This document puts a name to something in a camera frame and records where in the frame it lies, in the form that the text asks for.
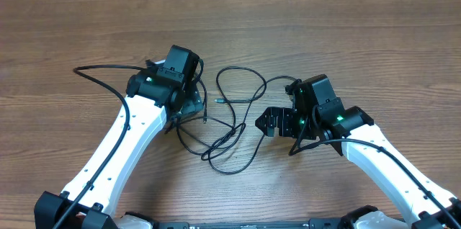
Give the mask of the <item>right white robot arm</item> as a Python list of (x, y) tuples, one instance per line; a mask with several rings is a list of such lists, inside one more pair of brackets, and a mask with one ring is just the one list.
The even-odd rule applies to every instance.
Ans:
[(361, 108), (344, 108), (324, 74), (285, 87), (292, 106), (269, 107), (255, 121), (265, 136), (294, 138), (289, 154), (331, 145), (363, 172), (402, 218), (364, 206), (341, 217), (337, 228), (459, 228), (460, 199), (435, 184), (403, 156)]

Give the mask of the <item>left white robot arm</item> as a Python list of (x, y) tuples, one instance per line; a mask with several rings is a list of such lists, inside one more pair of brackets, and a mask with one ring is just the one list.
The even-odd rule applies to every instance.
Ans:
[(130, 77), (113, 125), (92, 157), (60, 194), (43, 192), (35, 226), (46, 228), (157, 228), (154, 219), (126, 212), (116, 218), (122, 191), (144, 150), (171, 120), (200, 112), (197, 83), (203, 61), (174, 45), (164, 60), (147, 61)]

